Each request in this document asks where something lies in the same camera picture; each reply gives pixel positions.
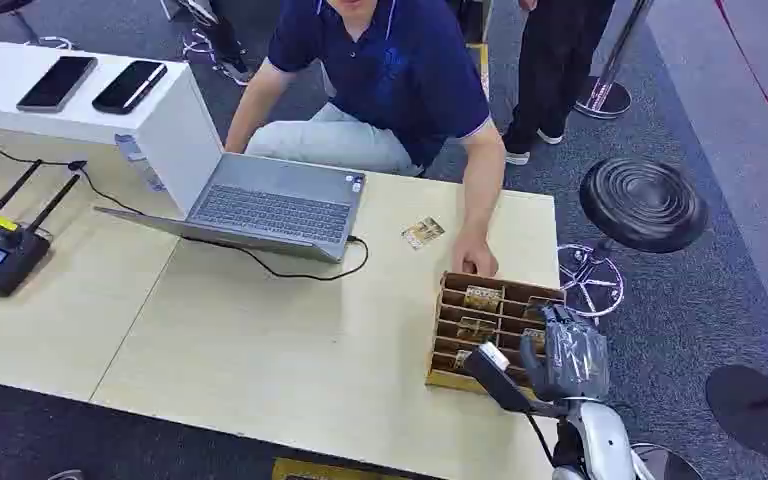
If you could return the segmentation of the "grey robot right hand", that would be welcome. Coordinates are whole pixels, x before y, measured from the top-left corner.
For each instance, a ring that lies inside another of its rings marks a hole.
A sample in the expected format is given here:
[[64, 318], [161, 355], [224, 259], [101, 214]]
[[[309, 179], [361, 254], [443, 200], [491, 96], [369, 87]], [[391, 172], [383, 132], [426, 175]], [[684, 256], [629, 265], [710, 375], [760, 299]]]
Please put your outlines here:
[[519, 346], [537, 398], [605, 397], [610, 386], [607, 339], [593, 322], [554, 303], [527, 313], [545, 324], [541, 337], [525, 331]]

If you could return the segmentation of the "person's left hand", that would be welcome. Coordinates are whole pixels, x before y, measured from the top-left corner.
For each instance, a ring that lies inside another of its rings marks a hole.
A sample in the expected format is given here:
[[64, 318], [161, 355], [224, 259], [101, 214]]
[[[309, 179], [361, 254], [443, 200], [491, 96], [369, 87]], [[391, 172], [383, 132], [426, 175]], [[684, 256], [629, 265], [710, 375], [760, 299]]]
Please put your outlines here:
[[451, 271], [494, 277], [498, 269], [498, 260], [487, 243], [487, 232], [464, 227], [454, 242]]

